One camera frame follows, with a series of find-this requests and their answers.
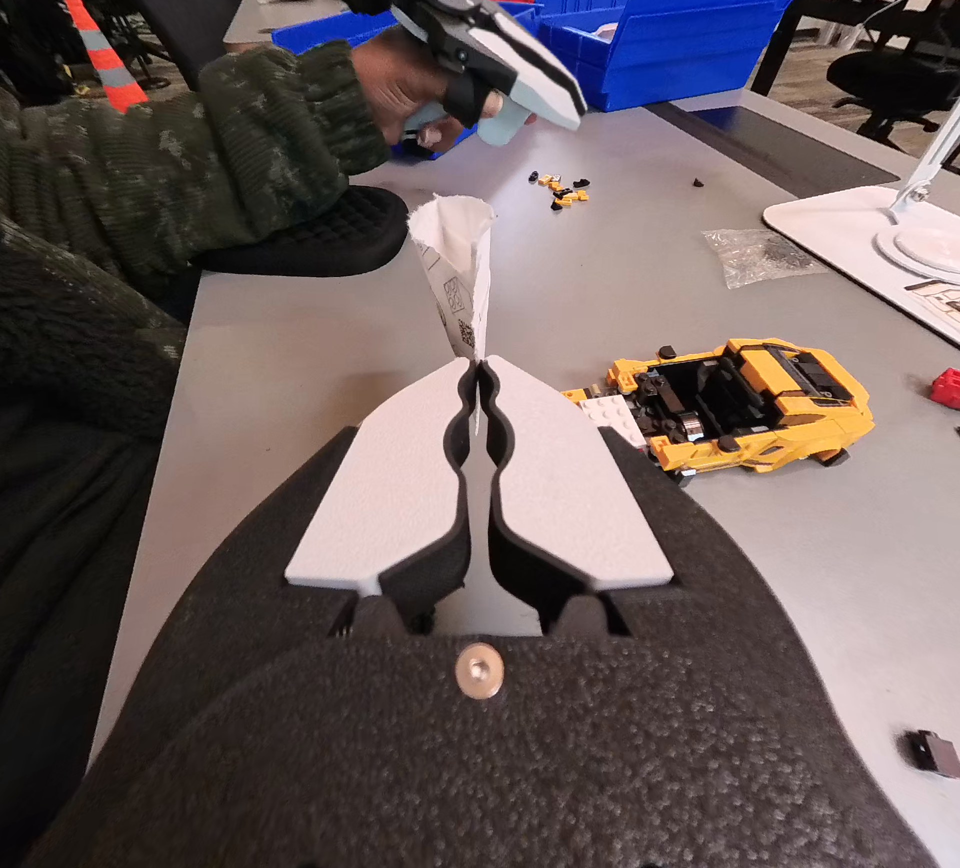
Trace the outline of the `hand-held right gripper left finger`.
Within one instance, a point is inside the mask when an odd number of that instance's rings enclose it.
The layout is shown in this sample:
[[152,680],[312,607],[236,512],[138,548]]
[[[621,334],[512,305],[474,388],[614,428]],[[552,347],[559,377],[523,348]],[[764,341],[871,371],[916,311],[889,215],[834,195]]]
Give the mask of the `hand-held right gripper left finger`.
[[404,622],[462,587],[472,554],[462,468],[475,389],[475,363],[455,358],[346,432],[285,568],[289,584],[389,598]]

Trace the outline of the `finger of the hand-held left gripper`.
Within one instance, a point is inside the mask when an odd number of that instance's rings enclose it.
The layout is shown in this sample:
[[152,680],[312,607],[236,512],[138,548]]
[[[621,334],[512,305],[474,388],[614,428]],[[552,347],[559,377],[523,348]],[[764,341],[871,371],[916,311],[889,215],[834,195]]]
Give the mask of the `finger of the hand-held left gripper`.
[[536,67],[521,67],[507,97],[530,114],[575,131],[584,117],[584,97],[576,79],[561,71],[559,80]]
[[[540,69],[558,81],[562,71],[574,77],[546,46],[503,8],[479,8],[476,11],[474,41],[508,68],[511,81],[496,83],[505,95],[509,94],[520,68]],[[583,98],[583,115],[586,112],[587,103]]]

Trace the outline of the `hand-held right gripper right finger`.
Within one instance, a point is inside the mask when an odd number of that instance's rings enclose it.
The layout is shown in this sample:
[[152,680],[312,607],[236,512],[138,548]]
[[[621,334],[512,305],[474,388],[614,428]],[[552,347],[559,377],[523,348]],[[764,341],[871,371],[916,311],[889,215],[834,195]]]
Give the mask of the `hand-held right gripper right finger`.
[[494,579],[547,634],[571,598],[666,586],[674,570],[631,488],[649,467],[619,394],[557,391],[498,355],[478,370]]

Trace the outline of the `pile of small lego pieces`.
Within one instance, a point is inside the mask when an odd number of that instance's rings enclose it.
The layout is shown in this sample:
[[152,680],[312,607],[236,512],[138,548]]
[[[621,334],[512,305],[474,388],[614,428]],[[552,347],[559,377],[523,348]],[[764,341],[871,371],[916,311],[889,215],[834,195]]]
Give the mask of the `pile of small lego pieces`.
[[554,174],[542,174],[534,170],[529,173],[527,183],[549,192],[549,209],[553,213],[563,212],[590,201],[589,188],[592,182],[588,178],[578,178],[566,183]]

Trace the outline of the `white paper bag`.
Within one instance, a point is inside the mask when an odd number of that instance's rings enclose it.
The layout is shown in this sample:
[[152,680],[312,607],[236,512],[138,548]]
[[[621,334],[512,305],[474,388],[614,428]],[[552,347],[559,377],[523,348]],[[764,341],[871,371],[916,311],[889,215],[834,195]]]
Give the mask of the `white paper bag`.
[[487,354],[491,229],[496,218],[494,209],[480,199],[435,195],[407,220],[450,347],[455,356],[476,363]]

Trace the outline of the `yellow lego car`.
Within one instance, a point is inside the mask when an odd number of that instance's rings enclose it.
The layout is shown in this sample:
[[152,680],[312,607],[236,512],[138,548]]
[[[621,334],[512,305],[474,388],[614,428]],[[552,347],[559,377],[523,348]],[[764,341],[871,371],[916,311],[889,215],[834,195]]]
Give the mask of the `yellow lego car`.
[[726,469],[841,464],[875,427],[867,390],[832,354],[779,338],[686,354],[662,346],[562,394],[679,486]]

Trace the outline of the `dark blue lego brick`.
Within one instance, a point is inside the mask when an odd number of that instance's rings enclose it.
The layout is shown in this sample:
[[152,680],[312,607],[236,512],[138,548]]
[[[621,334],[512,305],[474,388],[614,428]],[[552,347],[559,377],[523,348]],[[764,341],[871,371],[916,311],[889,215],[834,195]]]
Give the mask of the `dark blue lego brick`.
[[907,730],[904,742],[919,770],[959,780],[959,754],[953,742],[932,730]]

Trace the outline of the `person's left forearm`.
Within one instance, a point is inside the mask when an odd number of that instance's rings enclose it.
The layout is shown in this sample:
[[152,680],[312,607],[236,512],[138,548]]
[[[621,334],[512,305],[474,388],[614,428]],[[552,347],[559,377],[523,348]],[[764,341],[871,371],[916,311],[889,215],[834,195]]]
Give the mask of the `person's left forearm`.
[[205,253],[318,218],[388,158],[351,49],[228,54],[126,113],[3,93],[2,241],[154,296]]

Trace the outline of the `lego sticker sheet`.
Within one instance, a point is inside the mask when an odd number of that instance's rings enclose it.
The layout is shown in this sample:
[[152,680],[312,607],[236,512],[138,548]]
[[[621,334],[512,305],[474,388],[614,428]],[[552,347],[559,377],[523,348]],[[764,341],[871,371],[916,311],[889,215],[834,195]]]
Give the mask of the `lego sticker sheet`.
[[905,286],[904,291],[933,316],[959,329],[959,285],[939,278]]

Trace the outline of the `person's left hand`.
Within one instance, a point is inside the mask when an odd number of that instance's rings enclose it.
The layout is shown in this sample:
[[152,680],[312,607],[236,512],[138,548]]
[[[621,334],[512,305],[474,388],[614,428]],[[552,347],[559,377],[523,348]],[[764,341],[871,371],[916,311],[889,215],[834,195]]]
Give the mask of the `person's left hand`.
[[[443,103],[450,84],[459,78],[441,66],[429,48],[402,27],[384,31],[353,47],[350,58],[370,115],[389,145],[402,140],[406,122],[425,106]],[[495,118],[502,107],[503,95],[490,92],[481,118]],[[424,123],[416,141],[421,148],[442,154],[454,145],[463,130],[456,118],[444,115]]]

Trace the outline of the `clear plastic bag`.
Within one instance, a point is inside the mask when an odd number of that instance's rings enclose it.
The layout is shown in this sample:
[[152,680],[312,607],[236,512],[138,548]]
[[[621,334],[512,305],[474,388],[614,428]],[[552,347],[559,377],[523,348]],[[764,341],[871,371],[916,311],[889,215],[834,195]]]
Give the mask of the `clear plastic bag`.
[[830,268],[768,227],[702,232],[721,265],[729,290],[761,282],[828,274]]

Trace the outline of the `white book stand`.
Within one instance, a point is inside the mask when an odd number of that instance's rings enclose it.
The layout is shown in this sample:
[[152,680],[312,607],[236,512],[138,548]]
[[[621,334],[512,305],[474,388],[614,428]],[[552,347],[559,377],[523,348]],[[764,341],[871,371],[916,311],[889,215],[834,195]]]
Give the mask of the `white book stand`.
[[933,316],[906,286],[939,279],[959,285],[959,216],[928,200],[958,145],[959,105],[900,185],[862,186],[785,202],[763,212],[767,227],[955,347],[956,329]]

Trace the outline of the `orange traffic cone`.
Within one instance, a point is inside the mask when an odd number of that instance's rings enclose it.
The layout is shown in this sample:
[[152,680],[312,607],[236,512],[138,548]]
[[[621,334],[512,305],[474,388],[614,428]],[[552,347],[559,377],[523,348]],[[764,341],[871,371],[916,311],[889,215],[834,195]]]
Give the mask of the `orange traffic cone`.
[[146,93],[110,45],[84,1],[63,2],[99,77],[108,103],[120,114],[126,114],[130,108],[147,102]]

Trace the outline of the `black office chair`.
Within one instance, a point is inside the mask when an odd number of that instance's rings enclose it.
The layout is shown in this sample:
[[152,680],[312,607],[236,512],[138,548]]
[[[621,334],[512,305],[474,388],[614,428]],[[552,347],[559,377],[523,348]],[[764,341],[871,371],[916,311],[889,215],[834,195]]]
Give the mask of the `black office chair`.
[[936,112],[950,111],[958,99],[958,1],[934,14],[932,34],[942,47],[938,55],[922,55],[917,49],[888,48],[879,40],[866,50],[836,58],[826,70],[826,81],[844,93],[834,108],[857,107],[868,112],[857,134],[903,153],[891,140],[901,123],[917,125],[927,134],[940,125],[931,120]]

